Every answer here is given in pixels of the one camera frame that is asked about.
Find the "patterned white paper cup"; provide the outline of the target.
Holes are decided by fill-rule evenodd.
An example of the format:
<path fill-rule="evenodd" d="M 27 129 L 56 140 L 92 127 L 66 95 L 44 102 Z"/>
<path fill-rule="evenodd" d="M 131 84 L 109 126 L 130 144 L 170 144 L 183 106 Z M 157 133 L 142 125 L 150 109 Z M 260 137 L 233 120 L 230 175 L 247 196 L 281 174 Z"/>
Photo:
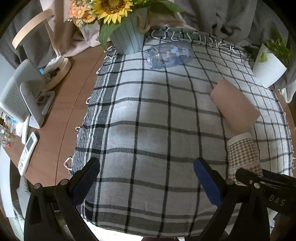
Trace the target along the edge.
<path fill-rule="evenodd" d="M 242 133 L 227 142 L 228 152 L 228 178 L 238 185 L 243 185 L 236 180 L 235 173 L 243 168 L 262 176 L 262 167 L 259 160 L 259 150 L 250 133 Z"/>

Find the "pink plastic cup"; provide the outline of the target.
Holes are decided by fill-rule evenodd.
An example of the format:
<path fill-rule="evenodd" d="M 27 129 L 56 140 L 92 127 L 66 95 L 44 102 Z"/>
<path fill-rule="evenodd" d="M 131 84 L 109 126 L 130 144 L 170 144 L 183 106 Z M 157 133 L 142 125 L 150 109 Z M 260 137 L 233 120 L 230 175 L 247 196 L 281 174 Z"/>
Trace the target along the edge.
<path fill-rule="evenodd" d="M 260 117 L 259 110 L 243 92 L 225 79 L 215 85 L 210 98 L 237 135 L 250 132 Z"/>

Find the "white remote control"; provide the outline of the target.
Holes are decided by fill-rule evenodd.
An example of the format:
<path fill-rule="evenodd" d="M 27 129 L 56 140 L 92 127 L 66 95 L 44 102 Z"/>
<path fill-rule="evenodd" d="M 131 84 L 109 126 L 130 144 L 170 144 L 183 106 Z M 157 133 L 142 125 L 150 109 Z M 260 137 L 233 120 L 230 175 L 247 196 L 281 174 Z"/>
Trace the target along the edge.
<path fill-rule="evenodd" d="M 18 171 L 21 176 L 24 176 L 27 171 L 31 156 L 37 145 L 37 142 L 38 142 L 38 138 L 35 132 L 32 132 L 24 146 L 24 149 L 22 151 L 22 154 L 18 162 Z"/>

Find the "clutter of small desk items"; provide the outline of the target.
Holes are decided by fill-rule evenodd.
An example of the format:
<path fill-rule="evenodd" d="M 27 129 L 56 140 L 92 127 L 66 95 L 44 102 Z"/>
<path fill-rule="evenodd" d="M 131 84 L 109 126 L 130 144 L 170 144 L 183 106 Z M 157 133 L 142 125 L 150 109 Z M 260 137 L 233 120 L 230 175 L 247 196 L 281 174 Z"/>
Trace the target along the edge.
<path fill-rule="evenodd" d="M 22 136 L 23 123 L 7 116 L 1 110 L 1 146 L 4 148 L 11 148 L 16 136 Z"/>

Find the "white cube projector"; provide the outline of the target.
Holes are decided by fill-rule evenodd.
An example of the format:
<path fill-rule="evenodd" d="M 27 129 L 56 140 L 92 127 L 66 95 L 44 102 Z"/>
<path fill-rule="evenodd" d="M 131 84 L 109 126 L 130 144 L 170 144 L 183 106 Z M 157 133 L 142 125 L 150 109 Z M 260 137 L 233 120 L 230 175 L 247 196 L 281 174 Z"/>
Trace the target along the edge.
<path fill-rule="evenodd" d="M 1 93 L 1 110 L 13 120 L 40 129 L 54 100 L 54 91 L 45 91 L 46 79 L 36 65 L 24 60 Z"/>

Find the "checkered grey tablecloth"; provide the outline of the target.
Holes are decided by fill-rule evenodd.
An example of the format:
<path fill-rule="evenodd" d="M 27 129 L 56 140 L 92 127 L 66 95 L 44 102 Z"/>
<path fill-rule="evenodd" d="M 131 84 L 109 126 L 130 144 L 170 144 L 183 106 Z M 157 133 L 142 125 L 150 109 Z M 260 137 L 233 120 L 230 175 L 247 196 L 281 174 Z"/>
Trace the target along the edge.
<path fill-rule="evenodd" d="M 203 157 L 227 176 L 233 132 L 210 99 L 222 79 L 260 112 L 250 133 L 262 168 L 292 174 L 290 127 L 274 91 L 256 83 L 250 54 L 206 33 L 168 27 L 147 33 L 144 49 L 177 39 L 192 45 L 189 63 L 153 70 L 143 52 L 113 50 L 97 72 L 72 160 L 73 172 L 92 157 L 100 161 L 99 175 L 78 206 L 95 226 L 148 237 L 203 231 L 216 207 L 193 162 Z"/>

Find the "green plant in white pot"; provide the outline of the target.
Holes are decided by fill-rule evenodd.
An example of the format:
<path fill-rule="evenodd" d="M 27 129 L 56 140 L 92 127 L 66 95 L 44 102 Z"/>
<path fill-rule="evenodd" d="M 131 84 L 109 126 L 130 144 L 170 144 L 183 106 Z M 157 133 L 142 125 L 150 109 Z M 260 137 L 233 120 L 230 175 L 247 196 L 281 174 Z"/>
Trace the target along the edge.
<path fill-rule="evenodd" d="M 252 69 L 257 82 L 265 88 L 271 87 L 290 67 L 291 59 L 292 45 L 281 36 L 277 27 L 271 28 L 271 38 L 261 44 Z"/>

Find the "wooden desk lamp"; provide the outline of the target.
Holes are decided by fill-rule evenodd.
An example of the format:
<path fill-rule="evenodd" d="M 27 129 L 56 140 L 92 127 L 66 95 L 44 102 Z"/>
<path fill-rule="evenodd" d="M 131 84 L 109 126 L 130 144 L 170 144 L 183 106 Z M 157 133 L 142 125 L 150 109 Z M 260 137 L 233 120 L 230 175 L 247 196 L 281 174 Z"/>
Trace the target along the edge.
<path fill-rule="evenodd" d="M 46 78 L 45 91 L 55 88 L 68 74 L 70 60 L 60 53 L 54 42 L 53 31 L 49 20 L 54 17 L 52 9 L 37 14 L 29 20 L 16 34 L 12 40 L 15 50 L 22 47 L 32 53 L 26 53 L 39 68 L 43 69 Z"/>

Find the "clear plastic jar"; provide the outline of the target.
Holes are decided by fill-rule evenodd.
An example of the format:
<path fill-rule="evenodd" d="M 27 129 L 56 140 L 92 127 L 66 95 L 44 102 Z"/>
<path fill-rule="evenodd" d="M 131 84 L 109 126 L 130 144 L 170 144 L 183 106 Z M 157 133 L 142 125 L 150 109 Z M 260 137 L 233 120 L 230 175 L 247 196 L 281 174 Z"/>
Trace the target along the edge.
<path fill-rule="evenodd" d="M 194 58 L 192 45 L 185 41 L 166 42 L 144 51 L 149 68 L 163 69 L 186 64 Z"/>

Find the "pink curtain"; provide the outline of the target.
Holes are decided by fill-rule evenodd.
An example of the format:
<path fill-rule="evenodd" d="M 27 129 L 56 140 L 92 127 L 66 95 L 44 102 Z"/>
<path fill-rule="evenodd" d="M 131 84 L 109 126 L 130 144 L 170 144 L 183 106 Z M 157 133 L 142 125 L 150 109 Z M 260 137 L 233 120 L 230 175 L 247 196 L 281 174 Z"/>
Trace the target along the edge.
<path fill-rule="evenodd" d="M 73 57 L 89 47 L 100 45 L 98 41 L 99 25 L 88 25 L 80 30 L 74 23 L 68 21 L 70 13 L 70 1 L 40 1 L 42 9 L 52 9 L 55 16 L 49 21 L 53 30 L 56 48 L 65 57 Z M 165 14 L 148 12 L 147 27 L 173 27 L 193 29 L 187 25 L 180 13 L 174 17 Z"/>

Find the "sunflower bouquet in blue vase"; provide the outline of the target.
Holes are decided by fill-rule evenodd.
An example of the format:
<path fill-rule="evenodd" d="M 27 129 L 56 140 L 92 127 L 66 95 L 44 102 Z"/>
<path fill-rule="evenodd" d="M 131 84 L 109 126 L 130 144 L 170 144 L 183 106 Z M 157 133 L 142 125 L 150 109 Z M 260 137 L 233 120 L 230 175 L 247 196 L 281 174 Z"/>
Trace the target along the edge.
<path fill-rule="evenodd" d="M 111 41 L 118 54 L 129 55 L 143 48 L 149 14 L 175 19 L 182 12 L 173 1 L 70 1 L 69 21 L 77 27 L 98 24 L 102 48 Z"/>

